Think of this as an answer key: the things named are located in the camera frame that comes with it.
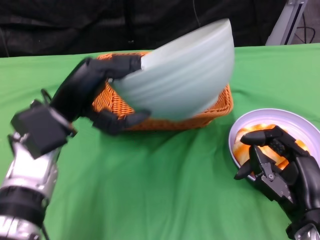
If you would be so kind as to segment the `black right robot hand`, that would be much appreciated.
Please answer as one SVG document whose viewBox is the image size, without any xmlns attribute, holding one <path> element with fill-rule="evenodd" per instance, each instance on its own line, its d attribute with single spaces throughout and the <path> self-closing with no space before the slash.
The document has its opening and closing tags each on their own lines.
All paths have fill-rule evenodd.
<svg viewBox="0 0 320 240">
<path fill-rule="evenodd" d="M 278 202 L 291 222 L 300 221 L 308 212 L 320 212 L 320 167 L 294 137 L 276 125 L 248 132 L 240 141 L 249 146 L 249 159 L 239 168 L 236 180 L 254 174 L 255 186 Z M 288 161 L 284 169 L 262 152 L 265 146 Z"/>
</svg>

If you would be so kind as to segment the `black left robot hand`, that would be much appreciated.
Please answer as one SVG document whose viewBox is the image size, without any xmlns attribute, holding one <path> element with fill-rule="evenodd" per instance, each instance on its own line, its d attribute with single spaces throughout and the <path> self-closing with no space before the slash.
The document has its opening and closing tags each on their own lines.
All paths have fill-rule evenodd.
<svg viewBox="0 0 320 240">
<path fill-rule="evenodd" d="M 70 123 L 85 117 L 92 121 L 93 127 L 117 135 L 144 122 L 150 117 L 150 111 L 140 110 L 118 118 L 106 109 L 95 111 L 92 103 L 108 79 L 121 80 L 140 69 L 141 56 L 136 54 L 115 55 L 105 60 L 84 58 L 59 86 L 49 105 Z"/>
</svg>

